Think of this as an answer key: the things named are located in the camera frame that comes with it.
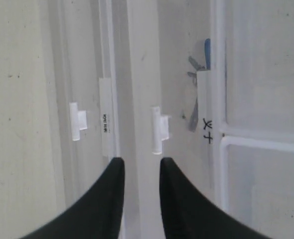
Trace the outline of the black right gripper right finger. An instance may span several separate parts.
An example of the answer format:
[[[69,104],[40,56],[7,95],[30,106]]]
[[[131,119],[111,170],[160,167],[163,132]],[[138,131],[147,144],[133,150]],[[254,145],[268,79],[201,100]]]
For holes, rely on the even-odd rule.
[[[167,239],[264,239],[208,200],[174,160],[160,161],[160,209]]]

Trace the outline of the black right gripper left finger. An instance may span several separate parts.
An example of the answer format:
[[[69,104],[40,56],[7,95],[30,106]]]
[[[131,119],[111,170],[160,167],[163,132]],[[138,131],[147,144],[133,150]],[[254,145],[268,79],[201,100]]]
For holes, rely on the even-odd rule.
[[[25,239],[117,239],[125,195],[125,163],[113,158],[92,187],[70,208]]]

